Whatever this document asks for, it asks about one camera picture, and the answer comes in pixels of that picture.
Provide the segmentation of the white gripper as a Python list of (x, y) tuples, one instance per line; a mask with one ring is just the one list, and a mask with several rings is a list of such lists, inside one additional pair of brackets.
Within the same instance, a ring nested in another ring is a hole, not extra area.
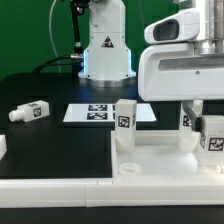
[(224, 99), (224, 56), (196, 56), (192, 43), (148, 47), (140, 57), (138, 92), (144, 101), (183, 101), (191, 129), (200, 131), (196, 102), (184, 100)]

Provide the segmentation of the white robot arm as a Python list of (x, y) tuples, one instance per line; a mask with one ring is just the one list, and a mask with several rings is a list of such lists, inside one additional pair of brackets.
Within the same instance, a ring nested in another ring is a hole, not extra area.
[(144, 29), (149, 46), (137, 72), (125, 43), (122, 0), (90, 0), (90, 43), (76, 46), (81, 82), (99, 87), (138, 81), (145, 101), (224, 99), (224, 0), (173, 0), (179, 11)]

